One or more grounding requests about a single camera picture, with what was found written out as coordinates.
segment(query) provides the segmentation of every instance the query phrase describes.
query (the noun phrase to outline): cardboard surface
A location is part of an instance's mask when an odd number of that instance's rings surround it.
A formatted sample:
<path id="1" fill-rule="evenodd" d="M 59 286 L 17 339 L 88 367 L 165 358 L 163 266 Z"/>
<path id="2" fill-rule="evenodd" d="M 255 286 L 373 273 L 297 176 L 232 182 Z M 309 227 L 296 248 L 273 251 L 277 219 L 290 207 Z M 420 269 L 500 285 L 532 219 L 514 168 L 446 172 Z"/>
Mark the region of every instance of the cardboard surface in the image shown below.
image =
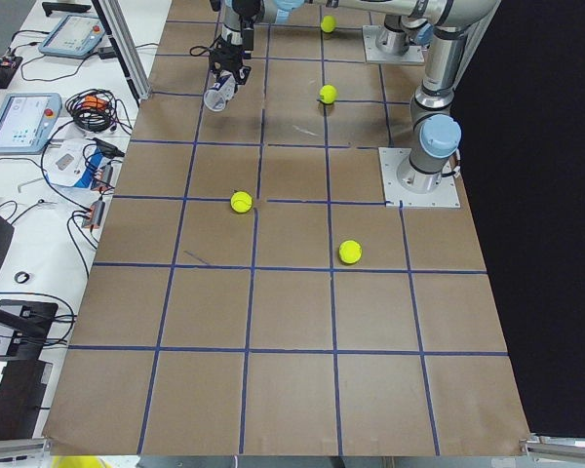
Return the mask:
<path id="1" fill-rule="evenodd" d="M 330 11 L 321 35 L 320 14 L 258 26 L 250 82 L 214 114 L 186 53 L 216 15 L 174 1 L 46 426 L 56 453 L 519 452 L 461 181 L 460 210 L 383 206 L 376 147 L 411 139 L 422 70 L 362 63 L 375 15 Z M 253 210 L 232 212 L 235 190 Z"/>

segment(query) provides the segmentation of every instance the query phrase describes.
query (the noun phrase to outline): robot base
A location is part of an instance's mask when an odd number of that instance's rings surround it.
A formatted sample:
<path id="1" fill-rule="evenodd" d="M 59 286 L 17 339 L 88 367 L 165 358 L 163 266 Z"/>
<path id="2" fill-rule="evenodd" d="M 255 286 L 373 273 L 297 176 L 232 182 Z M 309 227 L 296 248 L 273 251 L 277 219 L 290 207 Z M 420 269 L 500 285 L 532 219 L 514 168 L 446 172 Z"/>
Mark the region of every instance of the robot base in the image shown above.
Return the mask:
<path id="1" fill-rule="evenodd" d="M 379 148 L 383 194 L 387 207 L 406 208 L 460 208 L 459 197 L 453 177 L 442 179 L 433 192 L 420 195 L 410 192 L 397 180 L 397 169 L 403 160 L 410 156 L 409 148 Z M 450 172 L 450 163 L 445 172 Z"/>
<path id="2" fill-rule="evenodd" d="M 402 56 L 386 54 L 377 49 L 375 39 L 381 30 L 382 26 L 362 26 L 367 63 L 394 63 L 398 65 L 423 65 L 425 63 L 420 46 L 409 46 L 408 51 Z"/>

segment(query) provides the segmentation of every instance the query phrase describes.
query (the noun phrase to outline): blue and white device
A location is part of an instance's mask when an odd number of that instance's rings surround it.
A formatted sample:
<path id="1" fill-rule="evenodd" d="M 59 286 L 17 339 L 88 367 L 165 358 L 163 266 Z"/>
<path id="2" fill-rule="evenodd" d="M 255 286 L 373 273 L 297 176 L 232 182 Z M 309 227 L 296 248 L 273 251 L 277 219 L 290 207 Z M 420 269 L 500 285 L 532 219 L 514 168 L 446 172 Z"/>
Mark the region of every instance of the blue and white device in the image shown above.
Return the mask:
<path id="1" fill-rule="evenodd" d="M 0 154 L 39 154 L 60 116 L 57 93 L 5 97 L 0 108 Z"/>
<path id="2" fill-rule="evenodd" d="M 85 59 L 104 37 L 99 18 L 87 15 L 67 15 L 39 45 L 45 56 Z"/>

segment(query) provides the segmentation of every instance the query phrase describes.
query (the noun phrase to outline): yellow ball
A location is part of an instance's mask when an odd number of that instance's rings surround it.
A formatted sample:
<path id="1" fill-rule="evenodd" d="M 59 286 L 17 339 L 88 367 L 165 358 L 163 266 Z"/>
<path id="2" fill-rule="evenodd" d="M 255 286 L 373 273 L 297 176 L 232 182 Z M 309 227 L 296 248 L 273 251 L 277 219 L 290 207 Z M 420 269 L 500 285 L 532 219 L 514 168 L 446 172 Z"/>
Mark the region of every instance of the yellow ball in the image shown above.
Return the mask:
<path id="1" fill-rule="evenodd" d="M 330 34 L 335 30 L 335 18 L 331 15 L 326 15 L 321 20 L 321 30 Z"/>
<path id="2" fill-rule="evenodd" d="M 319 101 L 323 104 L 333 104 L 338 99 L 338 90 L 333 85 L 325 85 L 319 92 Z"/>
<path id="3" fill-rule="evenodd" d="M 247 192 L 236 192 L 230 199 L 232 210 L 236 213 L 246 213 L 254 204 L 252 196 Z"/>
<path id="4" fill-rule="evenodd" d="M 362 258 L 362 246 L 353 240 L 344 241 L 338 248 L 338 256 L 342 263 L 353 265 Z"/>

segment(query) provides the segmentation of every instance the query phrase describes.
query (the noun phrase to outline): black background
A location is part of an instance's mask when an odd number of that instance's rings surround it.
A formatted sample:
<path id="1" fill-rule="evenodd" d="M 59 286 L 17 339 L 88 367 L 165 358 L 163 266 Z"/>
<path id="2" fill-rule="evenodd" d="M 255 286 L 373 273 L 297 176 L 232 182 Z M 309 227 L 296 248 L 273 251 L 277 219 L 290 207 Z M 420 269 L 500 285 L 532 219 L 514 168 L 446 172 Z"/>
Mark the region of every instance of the black background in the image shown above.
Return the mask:
<path id="1" fill-rule="evenodd" d="M 585 437 L 585 1 L 504 0 L 452 113 L 530 430 Z"/>

